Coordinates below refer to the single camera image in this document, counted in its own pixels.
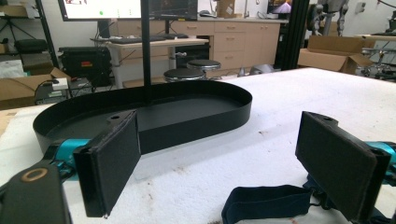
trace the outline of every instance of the computer monitor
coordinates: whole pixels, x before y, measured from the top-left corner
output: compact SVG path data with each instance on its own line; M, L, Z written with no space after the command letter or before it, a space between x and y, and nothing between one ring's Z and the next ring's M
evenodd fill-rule
M279 19L288 20L292 0L268 0L267 13L277 14Z
M149 15L154 20L196 21L198 0L149 0Z
M64 21L140 19L140 0L58 0Z

